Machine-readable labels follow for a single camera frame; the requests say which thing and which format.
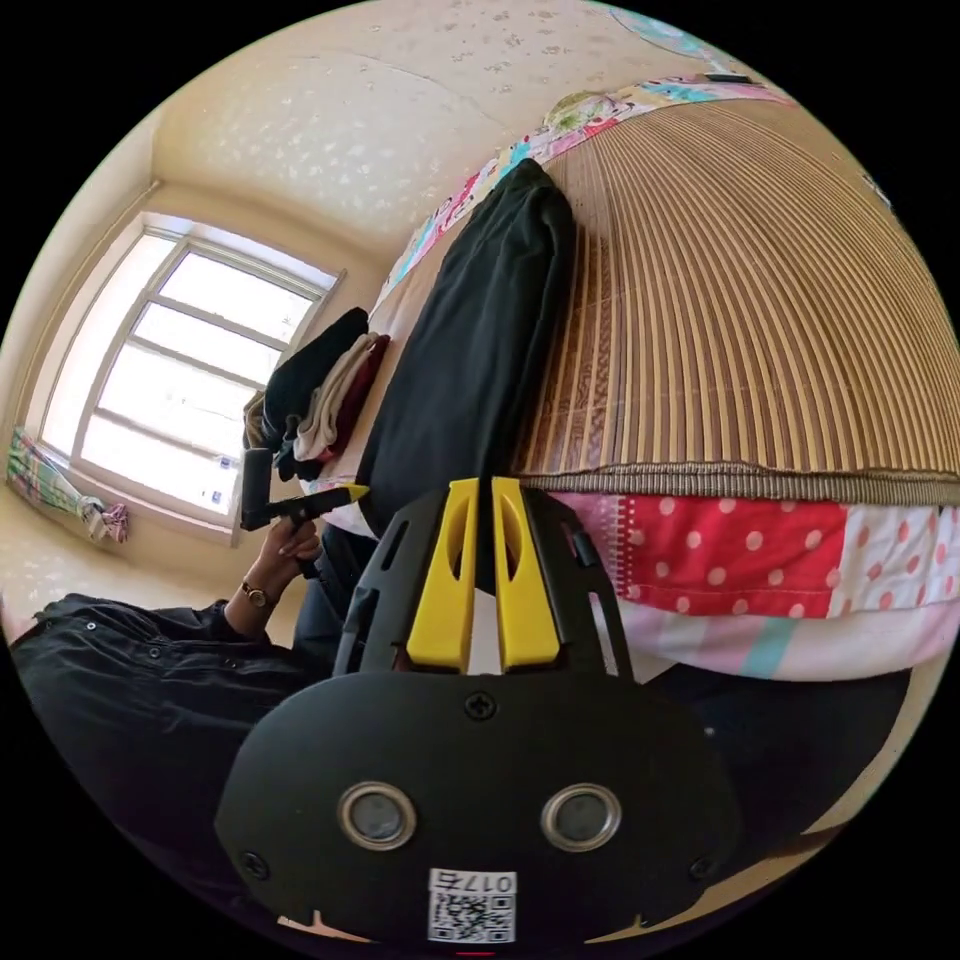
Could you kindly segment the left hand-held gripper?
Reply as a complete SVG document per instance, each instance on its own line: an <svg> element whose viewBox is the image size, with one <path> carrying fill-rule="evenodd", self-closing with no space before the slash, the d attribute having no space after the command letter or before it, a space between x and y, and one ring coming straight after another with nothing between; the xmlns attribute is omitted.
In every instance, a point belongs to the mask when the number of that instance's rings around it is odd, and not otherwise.
<svg viewBox="0 0 960 960"><path fill-rule="evenodd" d="M241 528L247 532L269 526L276 519L292 522L294 530L313 522L342 506L362 500L369 488L358 484L343 484L319 493L271 502L261 488L243 488L241 492Z"/></svg>

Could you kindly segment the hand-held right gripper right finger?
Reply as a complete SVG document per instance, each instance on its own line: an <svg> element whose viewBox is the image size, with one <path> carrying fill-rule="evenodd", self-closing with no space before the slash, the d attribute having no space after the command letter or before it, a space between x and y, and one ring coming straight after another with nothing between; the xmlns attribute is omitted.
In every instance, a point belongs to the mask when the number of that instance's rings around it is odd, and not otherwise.
<svg viewBox="0 0 960 960"><path fill-rule="evenodd" d="M491 480L495 591L504 671L542 668L560 652L533 529L517 480Z"/></svg>

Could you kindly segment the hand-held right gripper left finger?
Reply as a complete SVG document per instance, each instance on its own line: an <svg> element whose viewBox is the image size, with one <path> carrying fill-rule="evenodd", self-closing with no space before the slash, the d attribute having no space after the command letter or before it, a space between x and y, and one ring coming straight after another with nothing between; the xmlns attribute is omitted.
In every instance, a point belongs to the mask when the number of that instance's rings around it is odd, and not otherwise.
<svg viewBox="0 0 960 960"><path fill-rule="evenodd" d="M469 666L477 552L477 481L449 485L406 653L417 668Z"/></svg>

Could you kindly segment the person's left hand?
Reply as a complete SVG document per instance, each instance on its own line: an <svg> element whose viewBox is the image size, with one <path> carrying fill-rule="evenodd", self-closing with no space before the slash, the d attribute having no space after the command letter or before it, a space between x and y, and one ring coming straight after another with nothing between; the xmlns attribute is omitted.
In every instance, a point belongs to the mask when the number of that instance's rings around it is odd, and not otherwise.
<svg viewBox="0 0 960 960"><path fill-rule="evenodd" d="M316 522L278 520L268 531L257 561L247 574L251 587L277 601L301 573L304 563L312 567L320 552Z"/></svg>

